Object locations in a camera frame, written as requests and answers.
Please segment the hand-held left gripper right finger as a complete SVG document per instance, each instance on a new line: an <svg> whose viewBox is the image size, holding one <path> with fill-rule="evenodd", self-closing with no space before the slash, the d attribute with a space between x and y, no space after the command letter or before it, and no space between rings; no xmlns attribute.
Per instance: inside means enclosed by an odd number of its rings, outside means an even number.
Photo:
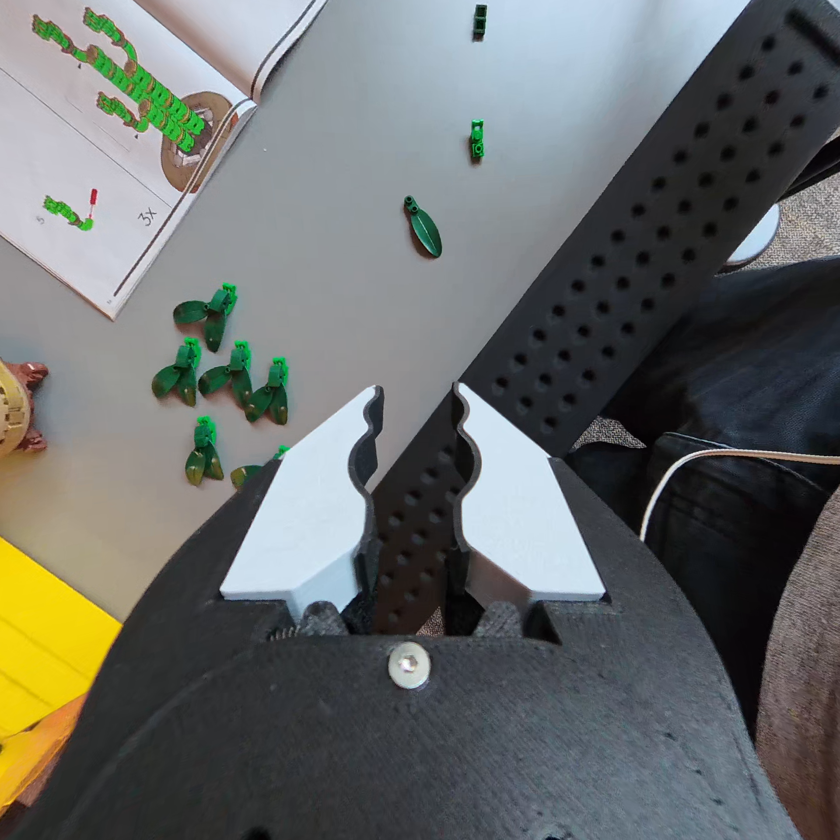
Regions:
<svg viewBox="0 0 840 840"><path fill-rule="evenodd" d="M458 469L454 502L465 591L481 607L525 617L539 602L598 602L606 587L550 455L463 382L453 384Z"/></svg>

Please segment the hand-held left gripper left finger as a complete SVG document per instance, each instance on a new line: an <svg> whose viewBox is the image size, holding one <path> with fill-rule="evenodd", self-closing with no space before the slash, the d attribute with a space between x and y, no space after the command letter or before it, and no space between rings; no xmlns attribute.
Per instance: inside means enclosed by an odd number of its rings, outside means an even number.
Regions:
<svg viewBox="0 0 840 840"><path fill-rule="evenodd" d="M375 513L366 484L378 467L384 390L369 386L280 461L220 593L282 601L298 623L315 602L340 612L375 584Z"/></svg>

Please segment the brown and tan lego model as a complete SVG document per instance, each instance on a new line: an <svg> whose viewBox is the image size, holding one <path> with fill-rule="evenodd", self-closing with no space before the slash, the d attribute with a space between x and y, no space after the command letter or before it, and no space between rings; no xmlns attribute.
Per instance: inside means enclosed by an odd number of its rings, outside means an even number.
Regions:
<svg viewBox="0 0 840 840"><path fill-rule="evenodd" d="M1 458L15 451L37 454L48 443L34 426L34 390L49 375L41 363L1 360Z"/></svg>

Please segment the dark green lego leaf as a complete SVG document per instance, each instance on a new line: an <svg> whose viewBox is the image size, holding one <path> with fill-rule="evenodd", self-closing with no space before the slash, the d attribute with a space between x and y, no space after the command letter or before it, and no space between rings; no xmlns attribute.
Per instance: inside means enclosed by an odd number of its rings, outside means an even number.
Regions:
<svg viewBox="0 0 840 840"><path fill-rule="evenodd" d="M423 246L433 258L442 255L442 239L434 220L417 203L411 194L404 198L404 211L408 218L417 242Z"/></svg>

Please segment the lego instruction booklet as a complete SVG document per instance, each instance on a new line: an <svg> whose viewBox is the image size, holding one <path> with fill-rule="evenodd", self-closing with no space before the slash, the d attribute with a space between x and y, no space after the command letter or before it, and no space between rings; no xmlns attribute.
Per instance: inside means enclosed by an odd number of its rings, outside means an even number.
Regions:
<svg viewBox="0 0 840 840"><path fill-rule="evenodd" d="M2 236L118 317L324 1L2 1Z"/></svg>

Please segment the cluster of green leaf assemblies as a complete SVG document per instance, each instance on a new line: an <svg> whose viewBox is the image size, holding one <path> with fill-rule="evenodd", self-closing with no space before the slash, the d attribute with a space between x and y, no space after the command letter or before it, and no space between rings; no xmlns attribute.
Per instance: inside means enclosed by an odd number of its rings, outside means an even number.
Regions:
<svg viewBox="0 0 840 840"><path fill-rule="evenodd" d="M273 424L284 426L288 421L289 380L289 366L285 357L272 358L266 382L255 387L250 374L253 354L249 342L237 339L226 363L198 374L203 352L206 350L214 354L221 349L228 319L237 300L236 285L224 282L209 299L183 301L174 307L172 317L175 326L201 323L202 338L194 335L184 337L175 352L174 360L152 377L151 392L158 400L175 393L183 404L195 407L199 395L211 396L228 389L248 423L253 424L268 417ZM192 449L184 467L187 482L193 487L199 487L204 480L224 479L225 473L217 451L217 426L210 416L197 418L192 441ZM233 469L230 473L232 485L240 489L260 469L261 465L243 465Z"/></svg>

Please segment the person's dark jeans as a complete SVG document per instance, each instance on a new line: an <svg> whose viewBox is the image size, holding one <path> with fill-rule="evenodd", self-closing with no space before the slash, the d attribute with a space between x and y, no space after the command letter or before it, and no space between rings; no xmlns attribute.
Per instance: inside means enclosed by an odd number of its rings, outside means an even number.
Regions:
<svg viewBox="0 0 840 840"><path fill-rule="evenodd" d="M602 416L644 444L568 466L634 531L668 467L708 448L839 452L839 259L715 277ZM749 734L782 593L838 488L837 465L708 456L672 476L647 546L717 647Z"/></svg>

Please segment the yellow box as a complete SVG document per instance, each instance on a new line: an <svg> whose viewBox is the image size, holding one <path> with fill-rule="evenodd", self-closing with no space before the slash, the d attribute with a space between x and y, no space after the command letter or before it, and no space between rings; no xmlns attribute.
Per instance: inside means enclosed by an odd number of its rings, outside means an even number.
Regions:
<svg viewBox="0 0 840 840"><path fill-rule="evenodd" d="M84 695L122 625L1 540L1 736Z"/></svg>

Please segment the black perforated board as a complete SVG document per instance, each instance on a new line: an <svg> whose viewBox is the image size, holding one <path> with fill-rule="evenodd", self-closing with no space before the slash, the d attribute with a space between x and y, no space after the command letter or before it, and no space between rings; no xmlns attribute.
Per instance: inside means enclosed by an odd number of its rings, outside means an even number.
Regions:
<svg viewBox="0 0 840 840"><path fill-rule="evenodd" d="M830 2L751 2L459 376L565 456L838 127Z"/></svg>

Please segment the round grey stand base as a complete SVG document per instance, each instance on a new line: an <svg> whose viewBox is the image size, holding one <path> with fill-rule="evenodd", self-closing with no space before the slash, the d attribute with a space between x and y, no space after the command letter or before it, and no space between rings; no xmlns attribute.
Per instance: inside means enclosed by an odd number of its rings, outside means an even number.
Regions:
<svg viewBox="0 0 840 840"><path fill-rule="evenodd" d="M771 206L741 244L732 252L726 263L719 269L720 274L727 274L750 265L772 245L781 225L781 208L778 203Z"/></svg>

